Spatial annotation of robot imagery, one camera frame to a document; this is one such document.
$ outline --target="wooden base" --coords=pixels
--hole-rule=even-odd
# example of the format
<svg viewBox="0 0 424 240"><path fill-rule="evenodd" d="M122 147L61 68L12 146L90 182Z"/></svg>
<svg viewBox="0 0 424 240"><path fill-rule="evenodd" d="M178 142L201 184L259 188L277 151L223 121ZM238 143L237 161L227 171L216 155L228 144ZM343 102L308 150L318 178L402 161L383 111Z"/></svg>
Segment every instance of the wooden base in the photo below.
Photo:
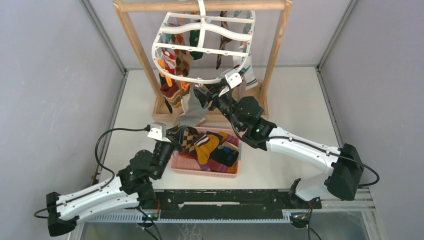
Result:
<svg viewBox="0 0 424 240"><path fill-rule="evenodd" d="M259 101L261 89L262 89L262 83L260 82L256 87L246 90L246 92L244 93L244 96L245 97L254 96L254 98ZM237 99L237 91L233 91L232 96L234 97L234 99ZM259 103L259 105L261 106L261 108L263 108L262 117L267 120L268 119L267 97L265 97L264 102ZM158 99L156 99L156 102L154 103L152 117L156 122L172 123L174 121L173 114L169 113L165 103ZM227 123L228 122L228 120L221 114L221 112L218 109L210 111L208 114L206 114L205 118L207 123Z"/></svg>

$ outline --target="drying rack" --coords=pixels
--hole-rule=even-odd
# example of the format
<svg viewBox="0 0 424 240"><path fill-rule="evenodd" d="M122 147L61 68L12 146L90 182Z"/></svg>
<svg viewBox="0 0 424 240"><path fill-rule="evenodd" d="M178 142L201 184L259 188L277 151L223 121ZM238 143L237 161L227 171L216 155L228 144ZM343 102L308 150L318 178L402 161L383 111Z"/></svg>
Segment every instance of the drying rack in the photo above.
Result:
<svg viewBox="0 0 424 240"><path fill-rule="evenodd" d="M292 6L291 0L209 0L204 3L206 11L260 11L260 10L280 10L275 35L272 42L271 52L269 54L268 64L265 76L262 82L256 87L247 90L244 96L254 96L259 105L263 108L262 117L268 119L268 101L267 90L270 85L271 76L280 50L284 30L289 18ZM175 1L175 2L124 2L123 0L113 0L113 7L119 17L122 27L131 43L135 55L147 76L147 79L156 95L152 117L157 122L172 122L174 117L169 113L165 105L163 95L160 91L157 75L153 72L152 65L146 55L133 21L129 13L141 12L193 12L200 11L197 1ZM233 97L237 99L237 91L234 91ZM226 123L227 119L220 111L215 109L206 116L206 121L210 123Z"/></svg>

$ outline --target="gray floor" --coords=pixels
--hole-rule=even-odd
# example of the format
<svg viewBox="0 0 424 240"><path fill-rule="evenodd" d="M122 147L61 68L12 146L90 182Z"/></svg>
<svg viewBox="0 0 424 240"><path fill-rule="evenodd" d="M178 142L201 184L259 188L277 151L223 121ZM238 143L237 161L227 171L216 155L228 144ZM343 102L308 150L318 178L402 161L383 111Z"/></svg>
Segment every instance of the gray floor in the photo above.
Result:
<svg viewBox="0 0 424 240"><path fill-rule="evenodd" d="M307 240L305 229L288 223L162 223L157 227L164 240ZM315 212L312 227L323 240L367 240L360 212ZM89 223L83 240L153 240L135 223Z"/></svg>

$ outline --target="pile of socks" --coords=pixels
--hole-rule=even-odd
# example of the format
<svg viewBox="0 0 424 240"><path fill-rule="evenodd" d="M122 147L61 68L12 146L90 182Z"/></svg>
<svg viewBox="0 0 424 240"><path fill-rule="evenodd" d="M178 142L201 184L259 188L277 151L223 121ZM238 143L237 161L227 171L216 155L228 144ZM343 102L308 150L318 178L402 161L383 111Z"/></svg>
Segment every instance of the pile of socks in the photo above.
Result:
<svg viewBox="0 0 424 240"><path fill-rule="evenodd" d="M194 159L202 171L235 174L239 158L237 138L225 132L198 132L186 127L183 135L183 158Z"/></svg>

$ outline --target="wooden rack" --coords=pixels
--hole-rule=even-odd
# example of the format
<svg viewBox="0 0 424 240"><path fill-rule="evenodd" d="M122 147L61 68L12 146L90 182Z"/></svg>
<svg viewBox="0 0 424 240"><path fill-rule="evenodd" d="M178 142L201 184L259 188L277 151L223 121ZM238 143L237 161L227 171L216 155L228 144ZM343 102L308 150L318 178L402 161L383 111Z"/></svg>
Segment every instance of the wooden rack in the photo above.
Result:
<svg viewBox="0 0 424 240"><path fill-rule="evenodd" d="M265 77L258 86L247 90L245 96L254 96L260 106L264 109L262 117L268 118L267 90L270 85L274 65L280 50L284 30L292 7L291 0L209 0L204 3L206 11L247 11L247 10L280 10L277 28L269 54ZM113 7L119 17L122 27L128 36L129 42L134 48L140 64L147 76L150 85L156 94L156 102L153 109L153 119L158 122L172 122L173 115L169 113L164 97L160 91L159 82L153 72L149 59L136 32L133 21L129 13L141 12L191 12L200 11L197 1L175 1L175 2L124 2L123 0L113 0ZM211 123L225 123L227 119L217 109L210 111L206 116L206 121Z"/></svg>

